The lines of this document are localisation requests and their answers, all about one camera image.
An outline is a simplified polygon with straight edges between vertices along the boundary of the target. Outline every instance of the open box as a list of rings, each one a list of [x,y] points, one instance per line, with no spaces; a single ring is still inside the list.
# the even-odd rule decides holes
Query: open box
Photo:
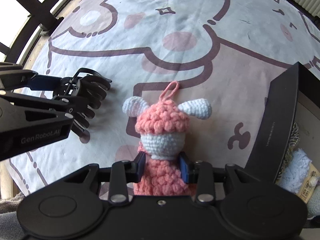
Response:
[[[245,166],[248,172],[262,180],[276,181],[287,151],[295,117],[301,134],[299,147],[305,149],[315,165],[320,163],[320,156],[316,152],[320,140],[310,136],[310,131],[304,125],[308,120],[307,123],[314,130],[313,134],[319,134],[320,138],[320,130],[317,130],[317,127],[320,127],[318,91],[320,91],[320,81],[299,62],[270,83],[259,132]],[[305,228],[320,228],[319,219],[316,217],[307,221]]]

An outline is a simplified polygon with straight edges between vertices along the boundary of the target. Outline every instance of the pink yarn loop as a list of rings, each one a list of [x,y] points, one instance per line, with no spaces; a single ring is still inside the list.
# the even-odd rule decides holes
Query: pink yarn loop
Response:
[[[167,95],[165,97],[165,94],[169,91],[170,86],[172,84],[175,84],[174,89],[171,91],[171,93],[169,95]],[[166,89],[161,93],[161,95],[159,96],[159,101],[166,101],[169,100],[171,97],[173,97],[173,95],[177,92],[177,90],[179,89],[179,82],[178,81],[172,81],[167,87]]]

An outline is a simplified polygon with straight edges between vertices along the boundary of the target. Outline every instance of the pink crocheted body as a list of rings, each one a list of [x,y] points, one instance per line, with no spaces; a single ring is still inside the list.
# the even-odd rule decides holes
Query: pink crocheted body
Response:
[[[134,183],[135,195],[194,195],[195,187],[187,185],[181,179],[181,173],[175,162],[150,159],[145,166],[142,179]]]
[[[180,111],[174,101],[164,100],[153,104],[137,118],[135,129],[140,134],[163,134],[165,132],[186,132],[189,116]]]

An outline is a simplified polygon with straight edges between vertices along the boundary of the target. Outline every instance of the pink crocheted hat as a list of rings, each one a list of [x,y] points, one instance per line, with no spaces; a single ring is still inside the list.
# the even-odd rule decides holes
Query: pink crocheted hat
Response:
[[[175,88],[165,97],[172,84],[175,84]],[[159,135],[166,132],[186,132],[189,129],[189,116],[180,111],[170,99],[178,89],[179,83],[171,82],[160,95],[158,103],[151,105],[138,116],[135,125],[137,133]]]

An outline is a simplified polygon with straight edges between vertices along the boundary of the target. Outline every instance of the cartoon print tablecloth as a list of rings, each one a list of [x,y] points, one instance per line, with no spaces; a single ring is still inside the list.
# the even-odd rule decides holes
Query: cartoon print tablecloth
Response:
[[[113,80],[86,136],[11,158],[24,194],[88,163],[110,166],[137,154],[126,98],[155,103],[172,80],[175,100],[207,98],[212,117],[192,119],[185,151],[216,167],[245,166],[270,81],[297,61],[320,78],[319,30],[285,0],[81,0],[55,30],[33,70],[72,76],[92,68]],[[32,92],[50,98],[50,92]]]

